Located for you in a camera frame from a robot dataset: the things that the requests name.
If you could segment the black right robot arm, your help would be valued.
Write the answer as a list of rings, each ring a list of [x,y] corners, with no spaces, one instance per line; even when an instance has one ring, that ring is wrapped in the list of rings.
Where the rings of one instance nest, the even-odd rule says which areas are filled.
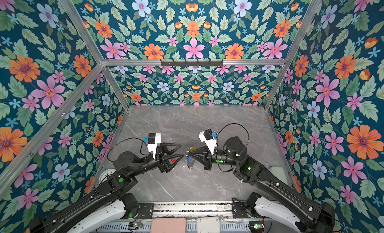
[[[273,199],[256,194],[249,206],[257,215],[277,221],[297,233],[331,233],[335,227],[335,209],[328,203],[319,204],[301,195],[281,181],[268,168],[247,154],[247,147],[239,137],[231,137],[218,149],[214,139],[192,150],[188,156],[200,162],[205,170],[214,163],[231,166],[234,176],[250,184]]]

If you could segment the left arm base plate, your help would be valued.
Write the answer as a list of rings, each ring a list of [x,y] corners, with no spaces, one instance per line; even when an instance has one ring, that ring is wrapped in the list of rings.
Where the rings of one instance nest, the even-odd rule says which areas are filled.
[[[130,213],[130,218],[135,220],[149,220],[153,216],[154,208],[154,203],[138,203],[134,211]]]

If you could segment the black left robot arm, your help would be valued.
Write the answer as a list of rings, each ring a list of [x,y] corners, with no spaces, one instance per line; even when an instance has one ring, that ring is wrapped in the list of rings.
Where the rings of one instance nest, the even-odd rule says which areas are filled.
[[[66,233],[80,228],[80,222],[102,207],[112,206],[106,214],[122,209],[122,216],[134,218],[140,214],[139,203],[130,190],[138,183],[136,177],[159,169],[172,171],[183,158],[177,151],[179,143],[160,143],[155,154],[138,157],[130,151],[121,153],[114,162],[116,171],[107,176],[95,189],[70,206],[48,217],[36,217],[30,221],[32,233]]]

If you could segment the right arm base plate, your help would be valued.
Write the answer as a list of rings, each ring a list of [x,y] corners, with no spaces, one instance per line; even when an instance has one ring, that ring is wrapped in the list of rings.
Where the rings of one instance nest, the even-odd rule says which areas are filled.
[[[241,202],[232,202],[232,215],[234,219],[256,219],[260,216],[251,206]]]

